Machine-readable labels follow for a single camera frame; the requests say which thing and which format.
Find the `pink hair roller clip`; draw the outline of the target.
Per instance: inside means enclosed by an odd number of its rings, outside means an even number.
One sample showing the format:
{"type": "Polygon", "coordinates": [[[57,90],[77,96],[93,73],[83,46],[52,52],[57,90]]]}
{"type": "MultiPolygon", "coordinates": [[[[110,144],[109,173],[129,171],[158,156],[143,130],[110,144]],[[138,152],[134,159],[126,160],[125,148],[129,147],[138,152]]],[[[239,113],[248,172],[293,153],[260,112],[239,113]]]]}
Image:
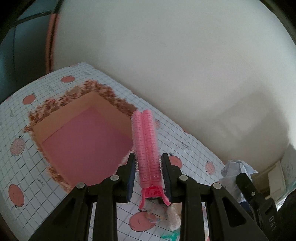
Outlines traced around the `pink hair roller clip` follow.
{"type": "Polygon", "coordinates": [[[139,173],[143,209],[148,198],[161,198],[165,205],[171,203],[163,188],[163,175],[158,148],[157,130],[151,110],[134,111],[132,120],[132,140],[139,173]]]}

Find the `silver foil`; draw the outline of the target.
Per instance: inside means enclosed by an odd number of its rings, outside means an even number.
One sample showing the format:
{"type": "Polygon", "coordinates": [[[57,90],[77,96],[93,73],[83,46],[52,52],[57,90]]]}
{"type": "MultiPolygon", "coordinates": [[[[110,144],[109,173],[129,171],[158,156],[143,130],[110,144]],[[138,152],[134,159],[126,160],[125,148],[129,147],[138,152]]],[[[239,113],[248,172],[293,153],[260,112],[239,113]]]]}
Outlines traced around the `silver foil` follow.
{"type": "Polygon", "coordinates": [[[236,177],[241,173],[246,174],[252,181],[251,175],[258,173],[258,171],[253,169],[244,161],[228,161],[225,167],[221,170],[222,178],[219,179],[219,183],[234,197],[238,203],[246,201],[236,184],[236,177]]]}

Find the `cream lace scrunchie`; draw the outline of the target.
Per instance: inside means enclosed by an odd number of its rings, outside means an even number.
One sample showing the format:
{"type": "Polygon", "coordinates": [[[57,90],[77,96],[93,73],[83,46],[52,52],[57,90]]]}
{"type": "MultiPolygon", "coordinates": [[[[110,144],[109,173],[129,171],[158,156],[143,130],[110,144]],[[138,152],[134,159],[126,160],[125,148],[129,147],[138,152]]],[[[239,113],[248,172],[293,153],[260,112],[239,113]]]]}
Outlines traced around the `cream lace scrunchie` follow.
{"type": "Polygon", "coordinates": [[[170,206],[163,206],[164,214],[161,221],[167,220],[171,231],[178,230],[181,227],[182,204],[172,203],[170,206]]]}

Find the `floral pink gift box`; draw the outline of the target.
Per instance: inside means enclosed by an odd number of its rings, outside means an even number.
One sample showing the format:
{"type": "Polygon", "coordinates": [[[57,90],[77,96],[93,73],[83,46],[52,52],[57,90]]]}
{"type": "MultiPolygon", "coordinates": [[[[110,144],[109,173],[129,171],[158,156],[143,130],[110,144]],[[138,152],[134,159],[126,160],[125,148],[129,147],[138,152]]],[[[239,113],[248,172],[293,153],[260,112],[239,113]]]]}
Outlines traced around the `floral pink gift box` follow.
{"type": "Polygon", "coordinates": [[[50,98],[28,114],[25,132],[48,161],[47,171],[66,192],[114,175],[132,151],[136,107],[95,80],[50,98]]]}

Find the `pomegranate grid tablecloth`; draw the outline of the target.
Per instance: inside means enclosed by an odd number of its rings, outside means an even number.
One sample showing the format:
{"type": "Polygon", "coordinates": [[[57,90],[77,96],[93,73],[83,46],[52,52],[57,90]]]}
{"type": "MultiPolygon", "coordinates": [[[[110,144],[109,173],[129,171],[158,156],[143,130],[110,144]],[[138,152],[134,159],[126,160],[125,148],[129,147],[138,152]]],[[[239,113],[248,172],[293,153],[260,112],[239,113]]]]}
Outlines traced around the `pomegranate grid tablecloth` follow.
{"type": "Polygon", "coordinates": [[[1,103],[1,215],[18,240],[29,240],[77,183],[101,183],[138,151],[136,110],[154,116],[157,155],[198,183],[222,177],[222,161],[152,105],[87,63],[65,67],[1,103]]]}

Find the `dark blue refrigerator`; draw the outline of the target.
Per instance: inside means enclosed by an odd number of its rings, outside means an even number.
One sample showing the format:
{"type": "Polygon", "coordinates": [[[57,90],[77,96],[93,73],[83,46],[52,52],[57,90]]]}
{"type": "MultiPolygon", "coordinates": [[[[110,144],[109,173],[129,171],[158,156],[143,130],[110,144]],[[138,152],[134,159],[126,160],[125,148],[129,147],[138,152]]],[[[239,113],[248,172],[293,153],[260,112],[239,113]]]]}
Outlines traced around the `dark blue refrigerator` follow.
{"type": "Polygon", "coordinates": [[[1,1],[1,101],[46,74],[46,40],[57,1],[1,1]]]}

